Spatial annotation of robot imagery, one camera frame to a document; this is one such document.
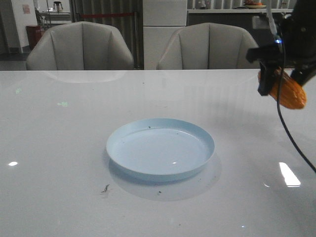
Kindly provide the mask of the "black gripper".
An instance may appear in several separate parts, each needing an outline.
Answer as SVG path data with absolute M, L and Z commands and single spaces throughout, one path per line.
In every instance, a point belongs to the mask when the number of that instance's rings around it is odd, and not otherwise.
M 251 48 L 246 54 L 249 62 L 260 62 L 258 92 L 269 95 L 274 86 L 279 64 L 295 67 L 291 73 L 300 86 L 316 75 L 316 2 L 298 0 L 289 16 L 276 24 L 274 43 Z

